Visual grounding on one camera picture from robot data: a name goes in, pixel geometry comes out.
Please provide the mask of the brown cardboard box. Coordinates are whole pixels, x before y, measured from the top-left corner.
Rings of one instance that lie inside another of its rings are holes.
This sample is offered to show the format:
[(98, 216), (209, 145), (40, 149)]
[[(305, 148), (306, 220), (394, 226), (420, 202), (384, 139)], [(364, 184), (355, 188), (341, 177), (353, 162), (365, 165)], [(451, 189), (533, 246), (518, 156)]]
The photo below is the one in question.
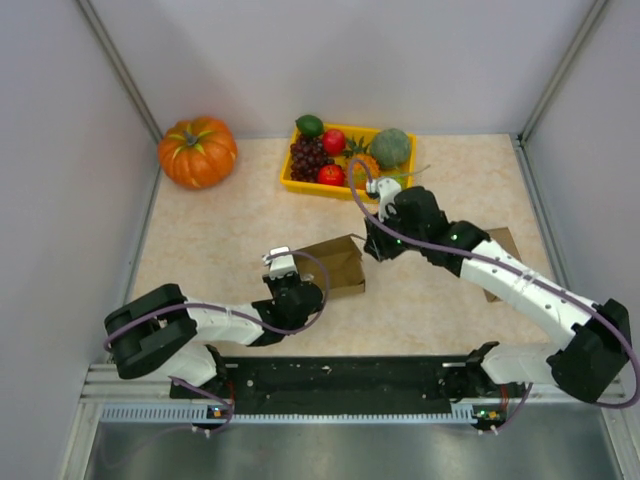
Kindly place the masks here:
[[(492, 240), (495, 240), (512, 257), (521, 260), (520, 252), (508, 227), (499, 227), (488, 230)], [(485, 290), (484, 295), (488, 303), (500, 302), (501, 299), (493, 293)]]

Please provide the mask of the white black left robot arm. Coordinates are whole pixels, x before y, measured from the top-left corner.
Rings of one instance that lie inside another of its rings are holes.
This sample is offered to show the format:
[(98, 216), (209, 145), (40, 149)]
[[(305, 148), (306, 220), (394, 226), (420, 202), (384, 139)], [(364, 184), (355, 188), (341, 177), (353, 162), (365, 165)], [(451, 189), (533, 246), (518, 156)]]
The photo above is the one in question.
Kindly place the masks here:
[(322, 290), (297, 273), (263, 277), (272, 297), (243, 305), (204, 304), (164, 284), (113, 311), (104, 320), (107, 348), (123, 380), (151, 374), (177, 377), (205, 396), (226, 387), (213, 348), (220, 342), (265, 347), (306, 327), (322, 311)]

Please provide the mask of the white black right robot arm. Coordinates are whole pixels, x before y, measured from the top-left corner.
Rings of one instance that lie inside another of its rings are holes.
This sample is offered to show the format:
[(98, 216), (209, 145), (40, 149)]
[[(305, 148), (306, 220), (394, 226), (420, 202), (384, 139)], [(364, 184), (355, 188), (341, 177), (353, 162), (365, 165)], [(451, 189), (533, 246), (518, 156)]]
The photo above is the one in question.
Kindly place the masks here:
[(432, 192), (403, 189), (383, 177), (366, 185), (378, 210), (365, 219), (365, 250), (378, 261), (406, 251), (471, 282), (509, 304), (546, 332), (545, 343), (492, 343), (467, 370), (469, 388), (487, 396), (502, 384), (553, 385), (590, 404), (621, 370), (639, 367), (631, 346), (628, 310), (610, 299), (597, 303), (575, 295), (525, 266), (486, 231), (450, 221)]

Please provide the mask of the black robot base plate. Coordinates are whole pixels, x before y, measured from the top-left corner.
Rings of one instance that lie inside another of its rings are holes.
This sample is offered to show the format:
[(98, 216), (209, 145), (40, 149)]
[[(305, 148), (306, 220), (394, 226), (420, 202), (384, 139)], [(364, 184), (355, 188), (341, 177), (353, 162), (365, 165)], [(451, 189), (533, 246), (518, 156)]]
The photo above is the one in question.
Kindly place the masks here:
[(465, 355), (227, 357), (201, 388), (243, 414), (445, 413), (504, 392)]

